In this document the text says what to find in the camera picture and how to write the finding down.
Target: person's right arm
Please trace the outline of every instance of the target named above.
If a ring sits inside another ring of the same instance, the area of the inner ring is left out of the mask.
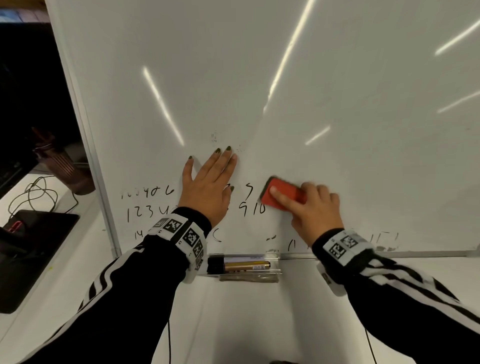
[[[377,255],[373,245],[346,231],[340,199],[326,186],[304,183],[307,203],[270,194],[293,215],[292,226],[328,275],[343,284],[365,328],[418,364],[478,362],[480,318],[439,281]]]

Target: whiteboard eraser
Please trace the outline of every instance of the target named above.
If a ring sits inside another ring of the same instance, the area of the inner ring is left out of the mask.
[[[307,202],[307,195],[301,188],[287,181],[281,180],[276,176],[272,176],[268,179],[264,189],[262,190],[262,193],[260,194],[260,202],[262,204],[278,208],[282,211],[287,211],[286,208],[279,204],[277,200],[270,195],[270,187],[273,186],[275,186],[281,193],[291,200],[295,200],[301,204],[305,204]]]

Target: person's left hand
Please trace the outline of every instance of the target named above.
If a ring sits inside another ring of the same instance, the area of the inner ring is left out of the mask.
[[[192,180],[193,158],[183,168],[179,207],[190,207],[204,214],[216,226],[225,217],[233,186],[225,188],[237,165],[237,155],[227,147],[223,154],[218,148]]]

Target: hand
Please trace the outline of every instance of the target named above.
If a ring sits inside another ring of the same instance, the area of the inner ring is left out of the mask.
[[[183,168],[179,207],[190,207],[204,214],[216,226],[225,217],[233,186],[225,188],[237,165],[237,155],[231,147],[223,154],[218,148],[192,180],[193,158],[190,156]]]
[[[276,187],[270,188],[270,194],[293,214],[292,226],[300,237],[312,247],[324,232],[335,228],[343,228],[340,217],[340,197],[331,194],[327,186],[305,182],[302,189],[307,193],[307,202],[290,200]]]

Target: person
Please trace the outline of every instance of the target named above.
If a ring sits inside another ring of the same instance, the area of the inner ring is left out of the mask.
[[[225,186],[237,159],[230,147],[223,153],[217,149],[195,179],[193,159],[187,160],[178,208],[170,216],[203,231],[200,238],[189,234],[190,240],[205,242],[225,217],[234,190]],[[292,213],[293,228],[330,277],[345,286],[353,309],[372,335],[418,364],[478,361],[480,318],[472,310],[439,281],[377,255],[369,242],[346,231],[340,198],[326,186],[304,183],[302,189],[307,195],[304,205],[273,187],[269,193]],[[158,234],[153,229],[138,246],[106,266],[78,312],[21,363],[150,363],[175,290],[193,272],[191,257],[179,248],[177,238]]]

